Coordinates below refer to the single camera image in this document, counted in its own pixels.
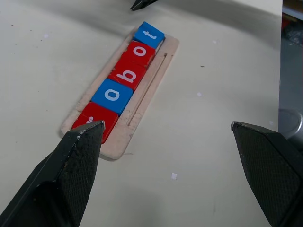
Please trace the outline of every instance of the wooden board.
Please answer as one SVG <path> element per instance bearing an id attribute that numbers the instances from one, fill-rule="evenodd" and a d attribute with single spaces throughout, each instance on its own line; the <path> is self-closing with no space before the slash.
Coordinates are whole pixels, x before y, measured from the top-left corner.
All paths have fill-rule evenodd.
<path id="1" fill-rule="evenodd" d="M 102 82 L 107 78 L 115 64 L 119 61 L 122 53 L 127 49 L 137 28 L 132 30 L 124 40 L 118 50 L 115 52 L 110 61 L 106 64 L 99 76 L 85 92 L 76 107 L 71 111 L 61 126 L 61 131 L 65 134 L 69 131 L 73 123 L 77 120 L 85 106 L 90 102 L 92 96 L 100 87 Z M 150 103 L 156 89 L 162 80 L 166 69 L 168 68 L 172 57 L 174 56 L 179 45 L 178 39 L 165 35 L 165 40 L 157 50 L 157 54 L 138 88 L 119 117 L 108 139 L 102 144 L 100 154 L 110 159 L 119 159 L 125 152 L 129 141 L 131 140 L 140 120 L 142 119 L 148 104 Z"/>

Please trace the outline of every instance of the white table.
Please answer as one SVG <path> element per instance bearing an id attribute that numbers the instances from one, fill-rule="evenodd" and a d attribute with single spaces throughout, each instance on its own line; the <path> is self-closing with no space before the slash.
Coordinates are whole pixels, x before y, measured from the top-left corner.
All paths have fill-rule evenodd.
<path id="1" fill-rule="evenodd" d="M 163 0 L 135 13 L 131 5 L 0 1 L 0 212 L 146 20 L 180 46 L 125 155 L 99 160 L 81 226 L 268 227 L 230 124 L 278 129 L 282 1 Z"/>

